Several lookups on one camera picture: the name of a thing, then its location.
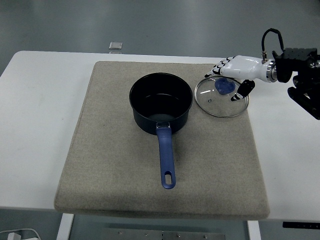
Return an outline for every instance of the blue handle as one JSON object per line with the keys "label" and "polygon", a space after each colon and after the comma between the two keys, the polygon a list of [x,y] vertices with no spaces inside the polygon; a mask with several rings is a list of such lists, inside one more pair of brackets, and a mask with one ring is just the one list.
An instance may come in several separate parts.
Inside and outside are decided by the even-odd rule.
{"label": "blue handle", "polygon": [[172,189],[176,185],[172,131],[170,127],[158,127],[155,131],[159,140],[161,183],[165,189]]}

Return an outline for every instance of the pot lid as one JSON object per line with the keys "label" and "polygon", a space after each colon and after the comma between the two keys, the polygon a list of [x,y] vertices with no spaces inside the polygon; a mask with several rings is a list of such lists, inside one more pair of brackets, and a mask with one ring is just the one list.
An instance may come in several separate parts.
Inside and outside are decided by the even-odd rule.
{"label": "pot lid", "polygon": [[196,103],[208,114],[219,118],[238,116],[247,109],[249,96],[231,101],[240,82],[220,75],[210,76],[200,81],[194,90]]}

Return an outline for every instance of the gray felt mat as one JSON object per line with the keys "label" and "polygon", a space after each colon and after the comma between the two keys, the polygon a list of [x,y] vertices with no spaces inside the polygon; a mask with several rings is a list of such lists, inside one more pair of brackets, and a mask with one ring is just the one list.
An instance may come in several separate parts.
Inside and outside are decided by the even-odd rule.
{"label": "gray felt mat", "polygon": [[176,186],[161,185],[157,136],[135,123],[129,91],[157,72],[194,90],[212,64],[100,61],[94,66],[55,196],[65,213],[136,218],[266,218],[269,205],[247,111],[233,118],[196,102],[172,136]]}

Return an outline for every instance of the black saucepan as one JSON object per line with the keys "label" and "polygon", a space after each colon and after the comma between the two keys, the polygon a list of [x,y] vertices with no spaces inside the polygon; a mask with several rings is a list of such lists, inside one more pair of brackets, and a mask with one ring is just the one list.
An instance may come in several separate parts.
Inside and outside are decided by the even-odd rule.
{"label": "black saucepan", "polygon": [[158,137],[161,184],[172,189],[176,185],[172,134],[187,122],[192,90],[180,77],[158,72],[140,78],[129,99],[137,125]]}

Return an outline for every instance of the black mount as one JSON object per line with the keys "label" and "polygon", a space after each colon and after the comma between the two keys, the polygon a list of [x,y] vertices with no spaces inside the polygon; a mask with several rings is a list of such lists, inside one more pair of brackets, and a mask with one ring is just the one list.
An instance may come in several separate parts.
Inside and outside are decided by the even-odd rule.
{"label": "black mount", "polygon": [[281,55],[272,52],[275,59],[277,79],[287,83],[293,71],[295,87],[288,88],[288,94],[297,104],[314,118],[320,120],[320,55],[316,48],[286,48]]}

